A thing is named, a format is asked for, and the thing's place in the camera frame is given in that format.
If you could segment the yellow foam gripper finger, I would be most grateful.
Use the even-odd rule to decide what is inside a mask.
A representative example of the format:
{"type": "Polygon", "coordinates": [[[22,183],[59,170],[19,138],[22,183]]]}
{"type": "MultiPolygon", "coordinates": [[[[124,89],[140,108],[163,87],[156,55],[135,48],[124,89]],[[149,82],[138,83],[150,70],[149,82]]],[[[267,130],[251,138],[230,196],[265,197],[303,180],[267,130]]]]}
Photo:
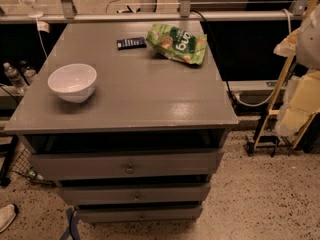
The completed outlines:
{"type": "Polygon", "coordinates": [[[293,76],[286,87],[275,125],[279,136],[292,136],[320,110],[320,71],[293,76]]]}

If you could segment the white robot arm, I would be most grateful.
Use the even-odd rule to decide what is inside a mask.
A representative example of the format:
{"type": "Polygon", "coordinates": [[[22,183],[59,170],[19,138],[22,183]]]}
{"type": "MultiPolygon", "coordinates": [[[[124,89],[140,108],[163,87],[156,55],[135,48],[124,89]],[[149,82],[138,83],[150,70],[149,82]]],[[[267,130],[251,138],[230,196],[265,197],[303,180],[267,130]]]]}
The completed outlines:
{"type": "Polygon", "coordinates": [[[320,109],[320,5],[274,48],[274,53],[295,55],[297,63],[308,69],[302,77],[293,76],[288,81],[277,115],[276,133],[292,136],[320,109]]]}

